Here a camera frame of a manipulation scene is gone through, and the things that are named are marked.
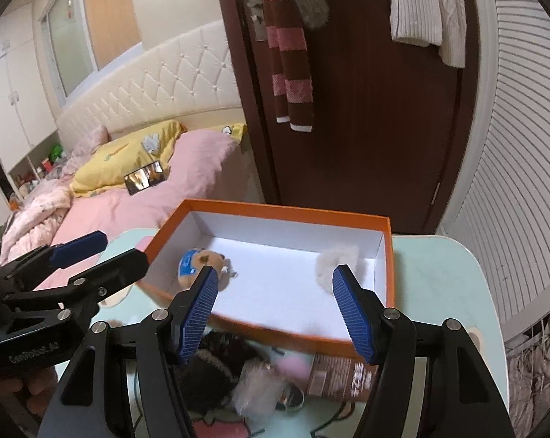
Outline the person's left hand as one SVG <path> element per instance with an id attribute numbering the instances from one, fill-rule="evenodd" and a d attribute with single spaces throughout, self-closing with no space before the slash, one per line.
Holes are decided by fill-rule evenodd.
<path id="1" fill-rule="evenodd" d="M 27 391 L 26 408 L 42 417 L 47 409 L 58 383 L 54 367 L 35 371 L 22 378 L 0 378 L 0 397 L 13 396 Z"/>

